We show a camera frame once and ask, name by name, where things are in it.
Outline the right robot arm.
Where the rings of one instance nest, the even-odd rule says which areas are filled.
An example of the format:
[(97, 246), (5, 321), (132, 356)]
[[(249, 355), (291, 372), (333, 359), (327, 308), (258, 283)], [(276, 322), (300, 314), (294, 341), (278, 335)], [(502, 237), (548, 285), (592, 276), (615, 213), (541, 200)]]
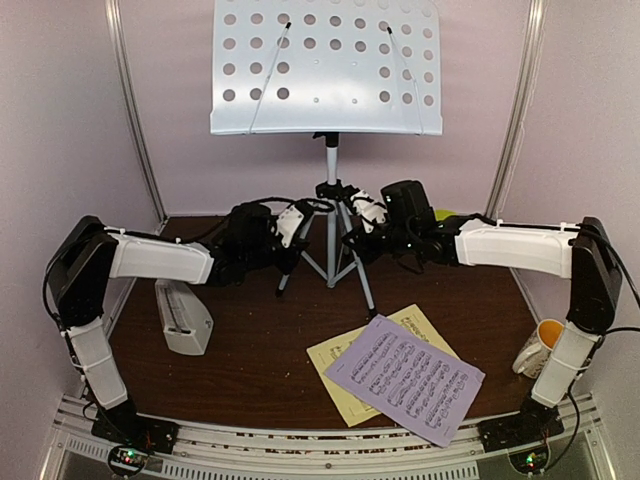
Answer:
[(366, 264), (382, 255), (412, 256), (417, 272), (426, 263), (499, 266), (570, 280), (564, 330), (523, 403), (525, 410), (512, 423), (519, 440), (535, 440), (615, 319), (622, 269), (602, 222), (586, 217), (577, 224), (512, 224), (479, 213), (437, 220), (417, 180), (390, 184), (381, 195), (376, 201), (356, 187), (346, 188), (348, 208), (361, 224), (342, 240)]

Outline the white folding music stand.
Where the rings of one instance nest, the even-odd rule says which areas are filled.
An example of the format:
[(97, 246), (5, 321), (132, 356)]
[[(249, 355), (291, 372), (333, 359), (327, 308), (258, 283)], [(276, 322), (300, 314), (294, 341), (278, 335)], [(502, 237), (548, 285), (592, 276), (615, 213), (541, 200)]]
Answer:
[(361, 224), (337, 175), (345, 133), (443, 130), (439, 18), (419, 1), (219, 1), (214, 7), (214, 135), (309, 133), (324, 141), (328, 286), (366, 265), (342, 243)]

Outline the purple sheet music page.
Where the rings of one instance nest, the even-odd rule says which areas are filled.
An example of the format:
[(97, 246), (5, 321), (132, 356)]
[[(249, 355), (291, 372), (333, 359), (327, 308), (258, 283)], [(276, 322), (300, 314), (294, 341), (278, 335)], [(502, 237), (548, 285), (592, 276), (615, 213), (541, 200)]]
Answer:
[(406, 430), (446, 448), (485, 373), (378, 315), (325, 375)]

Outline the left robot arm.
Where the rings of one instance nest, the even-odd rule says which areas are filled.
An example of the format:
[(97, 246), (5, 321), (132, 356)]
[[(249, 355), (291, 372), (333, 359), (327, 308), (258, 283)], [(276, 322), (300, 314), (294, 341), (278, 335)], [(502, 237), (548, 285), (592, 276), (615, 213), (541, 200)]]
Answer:
[(286, 200), (275, 214), (270, 198), (242, 203), (209, 231), (190, 239), (117, 229), (93, 215), (82, 217), (49, 261), (42, 300), (84, 375), (106, 429), (123, 444), (147, 434), (112, 356), (102, 318), (106, 287), (116, 278), (179, 281), (226, 287), (247, 273), (274, 266), (290, 274), (307, 248), (302, 229), (323, 200)]

